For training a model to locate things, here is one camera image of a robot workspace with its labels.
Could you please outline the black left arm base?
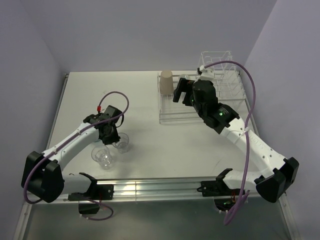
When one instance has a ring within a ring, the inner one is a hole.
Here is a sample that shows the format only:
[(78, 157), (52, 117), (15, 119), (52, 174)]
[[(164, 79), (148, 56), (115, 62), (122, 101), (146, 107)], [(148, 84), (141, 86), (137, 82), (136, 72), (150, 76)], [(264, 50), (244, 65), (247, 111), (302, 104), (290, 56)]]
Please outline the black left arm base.
[[(105, 221), (114, 215), (114, 210), (103, 203), (103, 200), (112, 200), (114, 193), (113, 184), (98, 184), (98, 180), (87, 173), (79, 173), (79, 180), (75, 181), (75, 189), (68, 193), (67, 200), (71, 202), (88, 201), (79, 203), (78, 212), (81, 217), (91, 221)], [(95, 218), (101, 207), (110, 211), (110, 214), (103, 218)]]

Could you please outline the grey footed ceramic mug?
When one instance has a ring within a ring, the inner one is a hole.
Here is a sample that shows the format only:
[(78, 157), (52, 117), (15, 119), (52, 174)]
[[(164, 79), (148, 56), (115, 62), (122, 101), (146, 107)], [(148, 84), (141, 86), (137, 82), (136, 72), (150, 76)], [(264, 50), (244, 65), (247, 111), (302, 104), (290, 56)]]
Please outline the grey footed ceramic mug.
[(178, 76), (178, 80), (180, 81), (181, 79), (183, 80), (187, 80), (187, 81), (191, 81), (192, 80), (192, 77), (188, 74), (180, 74)]

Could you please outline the beige plastic tumbler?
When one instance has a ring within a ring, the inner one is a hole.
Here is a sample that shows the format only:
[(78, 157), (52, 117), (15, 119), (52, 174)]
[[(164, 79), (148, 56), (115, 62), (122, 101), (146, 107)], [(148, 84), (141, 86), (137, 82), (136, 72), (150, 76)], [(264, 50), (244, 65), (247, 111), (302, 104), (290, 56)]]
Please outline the beige plastic tumbler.
[(160, 74), (159, 91), (162, 95), (171, 95), (174, 92), (173, 73), (163, 70)]

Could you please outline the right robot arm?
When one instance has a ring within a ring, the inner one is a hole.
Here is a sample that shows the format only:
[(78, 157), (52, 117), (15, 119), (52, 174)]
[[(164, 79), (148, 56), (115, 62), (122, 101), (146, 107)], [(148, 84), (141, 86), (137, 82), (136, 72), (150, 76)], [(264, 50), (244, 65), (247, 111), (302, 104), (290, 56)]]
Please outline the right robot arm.
[(173, 92), (173, 102), (177, 103), (182, 93), (185, 94), (182, 101), (185, 106), (193, 107), (209, 128), (233, 143), (258, 168), (256, 172), (246, 170), (246, 175), (227, 168), (206, 191), (214, 196), (227, 195), (231, 191), (237, 194), (257, 191), (263, 199), (275, 203), (294, 183), (299, 162), (276, 152), (248, 129), (232, 107), (218, 101), (211, 81), (180, 78)]

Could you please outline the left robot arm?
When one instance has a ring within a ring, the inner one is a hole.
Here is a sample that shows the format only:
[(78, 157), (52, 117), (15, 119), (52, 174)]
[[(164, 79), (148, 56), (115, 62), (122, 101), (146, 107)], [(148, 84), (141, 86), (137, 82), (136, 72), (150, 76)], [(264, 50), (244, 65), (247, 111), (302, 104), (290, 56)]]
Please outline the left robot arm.
[(86, 200), (95, 198), (100, 191), (97, 179), (84, 172), (64, 175), (63, 170), (88, 146), (94, 154), (105, 155), (107, 146), (120, 140), (116, 124), (124, 119), (123, 115), (121, 110), (109, 105), (104, 112), (87, 116), (62, 142), (41, 153), (31, 152), (23, 170), (23, 192), (30, 192), (46, 203), (65, 194), (79, 194)]

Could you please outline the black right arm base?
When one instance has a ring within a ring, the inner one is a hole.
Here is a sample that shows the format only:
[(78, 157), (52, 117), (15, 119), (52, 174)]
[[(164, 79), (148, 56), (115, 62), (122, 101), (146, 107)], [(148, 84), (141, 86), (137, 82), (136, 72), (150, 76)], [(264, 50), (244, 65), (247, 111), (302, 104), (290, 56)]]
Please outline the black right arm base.
[(242, 171), (226, 168), (214, 180), (204, 180), (200, 182), (200, 187), (196, 189), (203, 197), (223, 197), (229, 196), (230, 200), (223, 202), (221, 199), (214, 200), (215, 209), (221, 214), (228, 213), (237, 201), (242, 207), (247, 201), (245, 190), (241, 191), (243, 183)]

